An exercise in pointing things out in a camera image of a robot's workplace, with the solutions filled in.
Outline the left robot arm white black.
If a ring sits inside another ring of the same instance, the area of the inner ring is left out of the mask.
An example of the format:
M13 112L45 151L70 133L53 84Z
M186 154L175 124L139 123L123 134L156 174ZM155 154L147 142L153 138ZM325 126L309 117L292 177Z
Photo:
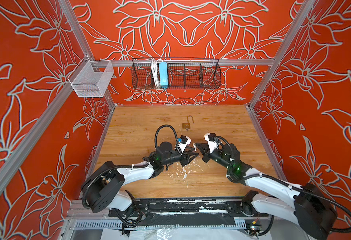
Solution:
M172 130L175 144L162 142L157 137L163 128ZM189 146L191 139L178 136L171 125L160 126L154 135L155 151L143 157L142 162L132 165L115 165L107 161L94 171L81 186L81 203L85 209L98 213L106 208L119 211L127 210L133 204L133 197L128 191L121 191L127 184L157 177L175 163L186 166L199 154Z

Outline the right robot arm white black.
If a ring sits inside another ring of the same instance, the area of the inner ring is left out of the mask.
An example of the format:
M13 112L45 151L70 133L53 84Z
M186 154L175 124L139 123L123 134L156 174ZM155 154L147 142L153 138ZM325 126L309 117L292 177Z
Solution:
M226 168L227 179L252 188L242 199L245 215L268 214L298 225L306 234L325 240L329 233L351 233L351 211L324 197L313 184L292 184L262 173L241 161L241 153L226 139L207 133L205 143L194 146L210 160Z

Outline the large brass padlock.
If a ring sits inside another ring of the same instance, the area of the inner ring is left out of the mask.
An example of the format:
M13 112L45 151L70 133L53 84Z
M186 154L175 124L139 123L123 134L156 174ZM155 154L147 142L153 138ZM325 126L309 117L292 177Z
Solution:
M186 123L182 123L182 129L189 131L191 129L191 123L189 121L189 118L192 119L192 123L194 123L194 117L193 116L187 116L187 122Z

